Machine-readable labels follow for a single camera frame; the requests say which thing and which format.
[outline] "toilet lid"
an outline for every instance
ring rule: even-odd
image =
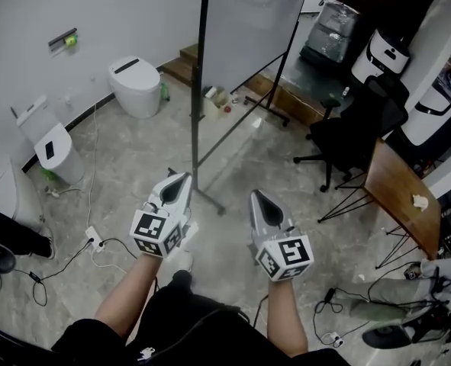
[[[160,83],[157,69],[135,56],[125,57],[111,64],[110,74],[119,84],[138,91],[152,91]]]
[[[17,212],[17,185],[11,162],[0,169],[0,213],[15,218]]]
[[[62,124],[57,124],[35,144],[35,153],[40,165],[51,171],[66,160],[71,148],[71,136]]]

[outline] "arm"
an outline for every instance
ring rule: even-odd
[[[308,352],[291,280],[269,282],[268,339],[291,358]]]
[[[134,329],[149,294],[161,258],[142,254],[132,269],[98,308],[95,319],[112,328],[127,340]]]

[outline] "floor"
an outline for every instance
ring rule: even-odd
[[[317,16],[318,14],[300,15],[295,38],[282,72],[281,83],[283,87],[303,99],[314,99],[316,101],[336,99],[342,104],[342,107],[337,109],[340,112],[353,99],[350,95],[342,96],[349,83],[334,77],[328,71],[320,71],[300,57],[300,50],[307,41]],[[274,80],[279,69],[279,63],[279,60],[275,61],[263,71],[263,74]]]
[[[150,120],[134,119],[111,101],[97,112],[98,145],[95,182],[92,189],[92,211],[89,223],[102,238],[117,237],[137,253],[128,236],[134,211],[141,207],[151,188],[167,176],[167,169],[187,171],[191,168],[190,91],[185,85],[163,76],[168,83],[171,101]],[[240,90],[243,98],[245,90]],[[200,123],[200,153],[204,154],[227,127],[240,117],[245,106],[238,104],[230,114],[212,115]],[[324,166],[319,162],[295,165],[292,157],[315,153],[313,144],[304,140],[306,129],[294,121],[286,128],[281,121],[263,110],[252,113],[200,168],[200,186],[220,201],[227,212],[222,217],[216,209],[196,194],[192,197],[192,218],[198,227],[188,243],[195,257],[194,291],[224,303],[241,307],[253,318],[259,300],[267,292],[267,279],[253,265],[246,245],[250,240],[247,198],[254,188],[276,194],[295,215],[300,229],[309,235],[315,263],[295,280],[295,293],[301,321],[307,331],[310,349],[322,348],[312,325],[316,302],[322,300],[329,287],[344,281],[367,281],[377,278],[376,262],[397,241],[386,236],[382,227],[390,227],[388,216],[370,205],[358,211],[318,224],[329,207],[344,196],[344,191],[330,189],[319,192],[324,182]],[[57,255],[52,261],[32,257],[18,259],[18,268],[48,275],[63,267],[85,243],[91,184],[95,125],[92,117],[71,131],[75,148],[85,163],[82,191],[69,191],[59,199],[43,190],[48,182],[34,166],[29,172],[43,202],[47,225],[56,240]],[[334,171],[333,183],[341,182]],[[411,246],[406,245],[403,251]],[[419,252],[404,257],[420,258]],[[120,245],[110,243],[94,256],[100,265],[118,265],[128,270],[133,259]],[[169,281],[175,270],[165,263],[159,272],[161,284]],[[394,278],[399,272],[390,274]],[[83,252],[61,274],[46,281],[47,306],[32,300],[33,281],[17,272],[3,276],[0,290],[0,329],[49,348],[64,329],[77,319],[92,317],[105,296],[122,278],[116,267],[97,268],[89,252]],[[36,290],[38,300],[43,294]],[[258,330],[266,332],[267,308],[263,308]],[[363,324],[347,315],[323,312],[316,318],[320,334],[340,334]],[[441,342],[412,345],[394,351],[379,351],[365,345],[360,331],[346,336],[339,353],[353,366],[393,364],[409,365],[421,358],[423,364],[450,364],[451,351],[439,357]]]

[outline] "wooden table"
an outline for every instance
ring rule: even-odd
[[[418,244],[429,259],[437,257],[440,236],[440,205],[428,187],[383,140],[378,139],[363,186]],[[413,195],[426,197],[429,206],[421,211]]]

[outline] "black office chair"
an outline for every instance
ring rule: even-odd
[[[335,100],[322,102],[325,107],[324,119],[310,125],[307,140],[313,140],[320,149],[320,155],[295,157],[295,164],[303,161],[323,160],[327,164],[325,185],[320,191],[330,187],[332,166],[344,172],[344,181],[352,177],[350,169],[368,168],[377,137],[393,131],[404,124],[408,113],[404,108],[408,90],[398,80],[389,75],[370,76],[364,83],[354,102],[340,114],[340,118],[329,119],[333,108],[340,103]]]

